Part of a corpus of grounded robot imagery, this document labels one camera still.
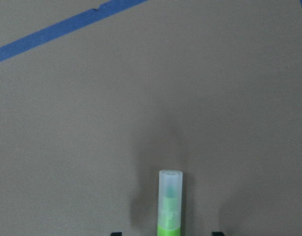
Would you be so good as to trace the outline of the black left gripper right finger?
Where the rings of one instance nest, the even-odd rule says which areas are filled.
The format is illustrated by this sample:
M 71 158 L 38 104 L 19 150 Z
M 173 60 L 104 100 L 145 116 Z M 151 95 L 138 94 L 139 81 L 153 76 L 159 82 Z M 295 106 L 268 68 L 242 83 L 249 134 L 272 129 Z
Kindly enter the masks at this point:
M 212 232 L 211 236 L 223 236 L 223 232 Z

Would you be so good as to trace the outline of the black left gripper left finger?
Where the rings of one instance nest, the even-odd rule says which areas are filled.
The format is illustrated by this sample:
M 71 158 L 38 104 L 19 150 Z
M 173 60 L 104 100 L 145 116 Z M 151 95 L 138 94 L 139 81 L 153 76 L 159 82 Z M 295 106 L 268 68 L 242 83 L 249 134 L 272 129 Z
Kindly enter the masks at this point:
M 122 236 L 122 232 L 112 232 L 110 236 Z

